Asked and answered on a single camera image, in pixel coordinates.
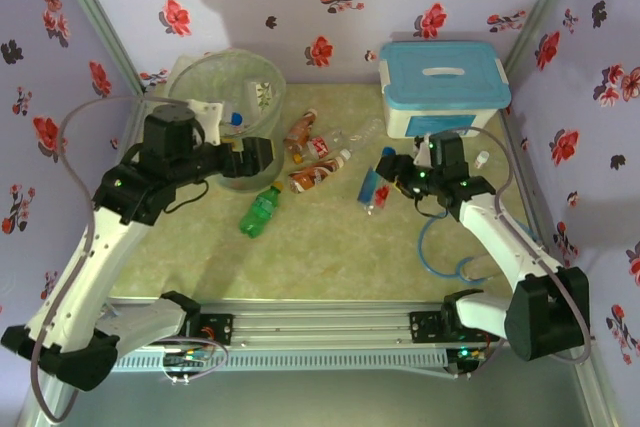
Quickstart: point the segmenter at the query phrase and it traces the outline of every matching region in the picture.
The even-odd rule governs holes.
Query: green plastic bottle
[[[240,221],[240,232],[252,239],[259,236],[278,207],[280,192],[282,192],[282,184],[274,182],[269,190],[259,194],[251,204],[249,212]]]

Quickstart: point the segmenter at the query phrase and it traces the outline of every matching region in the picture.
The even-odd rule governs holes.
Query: blue tube
[[[427,230],[429,230],[429,227],[431,227],[431,225],[436,220],[443,219],[445,215],[446,215],[446,212],[444,214],[440,214],[438,217],[431,217],[429,220],[427,220],[427,223],[424,224],[424,227],[422,227],[422,230],[420,231],[420,235],[418,236],[418,257],[420,257],[420,261],[422,262],[422,265],[424,265],[424,268],[427,269],[427,271],[429,271],[436,277],[440,277],[441,279],[447,279],[447,280],[460,279],[460,276],[457,273],[443,274],[442,272],[438,272],[437,270],[434,270],[429,265],[429,262],[427,262],[427,259],[424,258],[424,253],[422,252],[422,243],[424,242],[424,236],[427,234]]]
[[[429,230],[429,227],[431,227],[431,225],[436,220],[440,220],[440,219],[443,219],[445,217],[446,217],[446,212],[440,214],[437,217],[431,217],[427,221],[427,223],[424,224],[424,227],[422,227],[422,230],[420,231],[420,235],[418,236],[418,257],[420,257],[420,261],[422,262],[422,265],[424,266],[425,269],[427,269],[428,272],[430,272],[431,274],[435,275],[436,277],[440,277],[441,279],[446,279],[446,280],[457,279],[457,280],[460,280],[461,282],[464,282],[465,284],[468,284],[468,285],[478,285],[478,284],[482,284],[483,282],[487,281],[489,279],[489,277],[483,277],[481,279],[470,280],[470,279],[465,278],[462,275],[462,268],[466,264],[468,264],[469,262],[475,260],[476,257],[465,257],[460,262],[458,262],[458,264],[456,265],[456,273],[455,274],[443,274],[442,272],[438,272],[433,267],[431,267],[429,265],[429,262],[427,262],[427,259],[425,259],[424,253],[422,252],[422,244],[424,242],[424,237],[427,234],[427,230]],[[522,230],[524,230],[534,241],[537,241],[536,236],[533,234],[533,232],[531,231],[529,226],[523,224],[522,222],[520,222],[517,219],[515,219],[515,220],[518,223],[518,225],[520,226],[520,228],[522,228]]]

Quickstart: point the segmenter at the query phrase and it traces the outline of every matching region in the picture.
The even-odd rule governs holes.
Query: gray wire
[[[71,412],[71,409],[73,408],[73,405],[74,405],[74,403],[75,403],[75,401],[76,401],[76,399],[78,397],[78,389],[75,389],[73,391],[73,393],[71,394],[71,398],[69,400],[69,403],[65,407],[64,411],[62,412],[62,414],[59,417],[56,417],[55,414],[53,412],[51,412],[51,409],[49,409],[49,406],[47,405],[47,401],[44,398],[44,394],[42,393],[42,388],[40,386],[40,379],[38,377],[38,361],[40,360],[40,353],[42,352],[42,347],[43,347],[43,344],[44,344],[44,340],[45,340],[45,337],[47,336],[47,327],[49,327],[49,325],[51,324],[51,321],[55,318],[57,310],[58,310],[58,307],[60,307],[60,304],[62,303],[62,301],[64,300],[65,296],[69,292],[69,289],[71,288],[71,286],[75,282],[76,278],[80,274],[80,271],[82,270],[82,267],[84,266],[84,264],[85,264],[85,262],[87,260],[87,256],[89,255],[89,252],[91,252],[91,246],[93,245],[93,238],[94,238],[95,230],[96,230],[95,219],[93,217],[92,195],[91,195],[91,192],[89,192],[89,188],[82,181],[82,179],[77,174],[77,172],[73,169],[73,167],[71,167],[71,165],[69,164],[69,161],[68,161],[67,156],[66,156],[66,154],[64,152],[64,149],[62,148],[62,146],[64,145],[63,144],[64,132],[67,129],[67,124],[71,121],[71,119],[73,119],[77,114],[79,114],[80,112],[82,112],[86,108],[91,107],[91,106],[93,106],[95,104],[108,102],[108,101],[114,101],[114,100],[171,102],[171,103],[179,104],[179,105],[185,105],[185,106],[188,105],[187,102],[184,102],[184,101],[181,101],[181,100],[165,99],[165,98],[162,98],[162,97],[145,97],[145,98],[142,98],[142,97],[137,97],[137,96],[133,96],[133,95],[108,97],[108,98],[104,98],[104,99],[91,100],[89,102],[85,102],[84,104],[76,107],[75,109],[73,109],[71,112],[69,112],[65,116],[65,118],[62,120],[62,123],[60,124],[60,129],[58,131],[58,137],[56,139],[56,142],[57,142],[56,145],[59,146],[59,148],[58,148],[59,152],[58,153],[59,153],[59,156],[60,156],[60,160],[62,161],[62,165],[64,165],[64,168],[67,170],[67,173],[69,174],[71,179],[75,182],[75,184],[80,189],[82,201],[83,201],[83,204],[84,204],[84,207],[85,207],[85,213],[88,216],[88,223],[87,223],[87,234],[86,234],[86,237],[85,237],[84,247],[82,249],[82,254],[78,258],[78,261],[76,262],[76,265],[71,270],[71,274],[69,274],[69,277],[67,278],[65,283],[60,288],[60,292],[55,297],[55,299],[52,300],[51,307],[49,307],[49,311],[47,312],[47,315],[45,316],[45,318],[44,318],[44,320],[42,322],[42,326],[40,328],[40,332],[38,333],[38,337],[36,339],[36,343],[35,343],[35,345],[33,347],[33,353],[31,354],[31,368],[30,368],[31,389],[33,390],[33,395],[34,395],[34,397],[36,399],[36,402],[38,403],[38,406],[42,410],[42,413],[45,415],[45,417],[47,418],[49,423],[51,423],[53,425],[59,425],[60,423],[64,422],[64,420],[69,416],[69,413]]]
[[[223,344],[213,339],[205,339],[202,337],[167,337],[166,339],[162,339],[158,341],[158,343],[161,343],[161,342],[198,342],[200,344],[208,344],[208,345],[213,345],[215,347],[220,347],[224,351],[224,359],[222,360],[222,362],[206,370],[203,370],[202,372],[198,372],[197,374],[189,375],[188,379],[184,379],[182,381],[178,380],[177,377],[175,378],[169,377],[169,374],[167,374],[167,370],[163,367],[162,371],[164,372],[164,375],[174,383],[186,384],[190,380],[199,379],[200,377],[204,377],[205,375],[209,375],[215,372],[216,370],[221,369],[227,364],[227,362],[229,362],[229,350],[227,350],[227,348]]]
[[[457,129],[447,129],[447,130],[444,130],[443,132],[459,132],[459,131],[466,131],[466,130],[475,130],[476,132],[480,132],[486,135],[491,140],[493,140],[498,145],[498,147],[500,147],[500,149],[502,150],[502,153],[505,155],[507,159],[507,164],[509,165],[509,175],[504,185],[496,191],[496,195],[494,198],[494,207],[498,214],[498,218],[500,219],[500,222],[502,222],[502,224],[505,226],[505,228],[508,231],[510,231],[517,239],[520,239],[520,243],[525,247],[525,249],[527,249],[527,252],[529,253],[529,255],[531,255],[533,260],[540,267],[542,267],[542,270],[544,270],[545,273],[551,278],[553,283],[556,285],[556,287],[560,291],[560,294],[562,295],[562,297],[564,297],[564,300],[567,302],[567,305],[569,306],[571,313],[573,314],[576,321],[578,322],[578,325],[580,326],[580,331],[582,332],[582,337],[584,340],[584,350],[582,351],[582,354],[575,359],[563,357],[557,354],[553,354],[551,357],[553,357],[556,360],[559,360],[560,362],[565,362],[569,364],[582,364],[591,355],[591,333],[589,332],[589,327],[587,327],[587,322],[584,320],[584,317],[580,313],[580,309],[578,308],[575,301],[571,297],[571,294],[569,294],[569,291],[566,289],[564,285],[562,285],[562,282],[560,281],[558,276],[551,269],[551,267],[549,267],[545,263],[544,259],[540,257],[540,255],[538,255],[538,253],[533,248],[531,248],[529,243],[520,235],[520,232],[518,232],[518,230],[513,225],[511,225],[511,223],[505,217],[502,210],[502,206],[500,205],[500,198],[502,197],[502,194],[511,185],[511,182],[513,182],[514,168],[513,168],[513,162],[511,160],[511,156],[509,155],[507,148],[500,141],[500,139],[498,139],[495,135],[493,135],[491,132],[489,132],[486,129],[469,126],[469,127],[462,127]]]

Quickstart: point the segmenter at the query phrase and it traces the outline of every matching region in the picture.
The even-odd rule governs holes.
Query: red label
[[[313,145],[313,148],[316,149],[319,159],[326,157],[329,154],[329,147],[327,147],[327,144],[322,137],[314,137],[311,139],[311,144]]]
[[[389,185],[384,185],[375,191],[373,200],[376,207],[384,207],[384,204],[387,201],[387,197],[389,196],[390,191],[391,191],[391,187]]]

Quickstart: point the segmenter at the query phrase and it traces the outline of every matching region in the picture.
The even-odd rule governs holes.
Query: metal frame
[[[135,69],[98,0],[79,2],[128,80],[131,89],[142,94]],[[553,0],[537,0],[529,21],[505,63],[507,75],[514,71],[521,60],[526,40],[537,35],[551,2]],[[135,142],[144,118],[144,110],[137,109],[132,115],[123,145]],[[503,114],[501,122],[514,160],[516,181],[529,223],[537,234],[547,234],[536,215],[536,201],[527,189],[526,170],[513,155],[517,152],[517,146],[514,145],[513,134],[509,131]],[[137,305],[148,303],[116,302],[120,310],[135,309]],[[223,301],[203,306],[203,312],[225,312],[236,316],[231,350],[237,360],[232,361],[229,370],[326,369],[344,366],[400,368],[450,377],[442,372],[429,370],[436,367],[436,364],[446,362],[446,355],[443,356],[444,349],[479,345],[412,344],[408,313],[439,308],[440,304],[419,302]],[[157,351],[139,351],[122,359],[116,370],[157,370],[157,359],[161,355],[163,353]],[[219,362],[219,357],[214,357],[212,362]],[[594,357],[583,366],[576,367],[576,372],[593,424],[607,427],[619,425],[615,397],[599,358]],[[51,381],[47,382],[47,387],[51,384],[51,388],[48,389],[51,391],[51,402],[53,405],[61,405],[70,389],[61,388],[53,379],[47,380]],[[38,412],[39,409],[30,394],[25,401],[19,425],[46,425],[37,423],[42,422],[42,416],[38,415]]]

